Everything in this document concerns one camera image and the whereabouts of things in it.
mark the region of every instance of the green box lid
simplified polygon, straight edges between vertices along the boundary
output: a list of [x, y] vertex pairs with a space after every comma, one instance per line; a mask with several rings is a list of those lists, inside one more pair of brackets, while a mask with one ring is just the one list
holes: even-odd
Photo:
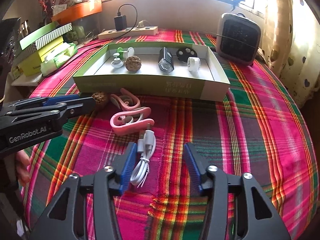
[[26, 47], [28, 47], [30, 44], [34, 43], [36, 40], [38, 40], [42, 36], [55, 30], [57, 25], [58, 25], [57, 22], [52, 22], [52, 23], [47, 24], [47, 25], [43, 26], [42, 28], [30, 33], [28, 36], [24, 37], [20, 41], [21, 49], [24, 50]]

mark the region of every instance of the green box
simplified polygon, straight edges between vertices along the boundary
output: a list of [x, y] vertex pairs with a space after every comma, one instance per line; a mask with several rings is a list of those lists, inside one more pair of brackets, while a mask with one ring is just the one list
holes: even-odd
[[52, 23], [47, 24], [47, 25], [41, 27], [40, 29], [37, 29], [36, 31], [30, 33], [28, 36], [24, 37], [22, 40], [20, 40], [21, 49], [24, 50], [26, 47], [28, 47], [30, 44], [34, 43], [36, 40], [38, 40], [42, 36], [55, 30], [57, 25], [58, 25], [57, 22], [52, 22]]
[[[117, 48], [133, 47], [142, 66], [137, 72], [128, 71], [125, 66], [115, 69], [111, 66]], [[158, 67], [159, 52], [167, 47], [174, 57], [174, 71], [162, 72]], [[201, 59], [197, 73], [188, 71], [187, 64], [176, 57], [179, 48], [193, 48]], [[222, 101], [230, 82], [220, 63], [207, 46], [175, 42], [128, 42], [110, 44], [96, 52], [73, 79], [82, 93], [105, 91], [119, 93], [126, 88], [134, 94], [171, 96]]]

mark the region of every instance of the bed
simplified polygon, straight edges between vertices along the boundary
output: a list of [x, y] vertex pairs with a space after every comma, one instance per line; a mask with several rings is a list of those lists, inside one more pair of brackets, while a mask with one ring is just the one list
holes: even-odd
[[[156, 36], [125, 37], [112, 43], [172, 41], [214, 47], [211, 35], [159, 30]], [[37, 96], [78, 93], [73, 74], [110, 41], [92, 41], [55, 75], [33, 92]], [[132, 185], [115, 198], [124, 240], [198, 239], [206, 198], [190, 185], [182, 161], [183, 144], [226, 173], [251, 172], [277, 208], [292, 239], [297, 239], [316, 212], [318, 173], [312, 141], [303, 117], [284, 86], [255, 60], [252, 67], [218, 57], [230, 81], [223, 102], [184, 98], [138, 96], [152, 109], [157, 147], [151, 173], [142, 188]], [[31, 156], [31, 182], [22, 189], [26, 218], [33, 227], [60, 185], [73, 172], [95, 173], [122, 154], [138, 135], [116, 136], [109, 120], [118, 112], [111, 103], [104, 111], [70, 119], [63, 135], [26, 149]], [[94, 238], [91, 195], [87, 199], [89, 239]], [[228, 233], [232, 235], [233, 197], [229, 196]]]

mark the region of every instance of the finger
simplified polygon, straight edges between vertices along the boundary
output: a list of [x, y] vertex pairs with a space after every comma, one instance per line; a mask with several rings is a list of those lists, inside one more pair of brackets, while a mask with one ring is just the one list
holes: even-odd
[[18, 174], [18, 181], [20, 183], [21, 186], [25, 187], [27, 182], [24, 182], [22, 179], [21, 179], [21, 176]]
[[17, 161], [21, 162], [25, 167], [30, 165], [30, 158], [29, 156], [26, 154], [25, 151], [18, 151], [17, 152]]
[[28, 183], [30, 181], [29, 172], [21, 163], [17, 164], [17, 173], [23, 182]]

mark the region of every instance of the wall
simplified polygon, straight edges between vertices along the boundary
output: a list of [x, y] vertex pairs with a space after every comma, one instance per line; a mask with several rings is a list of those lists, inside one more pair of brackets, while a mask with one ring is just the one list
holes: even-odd
[[[147, 20], [152, 25], [166, 29], [196, 31], [216, 34], [220, 16], [230, 12], [232, 5], [216, 0], [109, 0], [102, 4], [100, 13], [101, 29], [114, 29], [114, 17], [120, 5], [132, 3], [138, 10], [138, 21]], [[133, 26], [135, 11], [130, 6], [121, 8], [127, 16], [128, 26]], [[236, 7], [233, 13], [243, 13], [256, 22], [262, 32], [264, 19], [242, 8]], [[21, 17], [28, 20], [31, 31], [43, 21], [42, 8], [37, 0], [15, 0], [4, 18]]]
[[[132, 3], [138, 10], [138, 21], [147, 20], [152, 25], [166, 29], [195, 31], [215, 35], [220, 16], [232, 10], [232, 5], [217, 0], [109, 0], [102, 4], [100, 25], [102, 29], [115, 29], [114, 17], [124, 3]], [[232, 13], [243, 13], [256, 22], [263, 33], [264, 19], [242, 8]], [[131, 6], [121, 8], [128, 26], [133, 26], [135, 10]]]
[[30, 31], [39, 28], [39, 23], [43, 22], [42, 7], [38, 0], [14, 0], [3, 19], [21, 18], [21, 22], [28, 20]]
[[38, 0], [14, 0], [4, 19], [21, 18], [21, 22], [28, 20], [30, 31], [38, 29], [38, 24], [43, 21], [42, 9]]

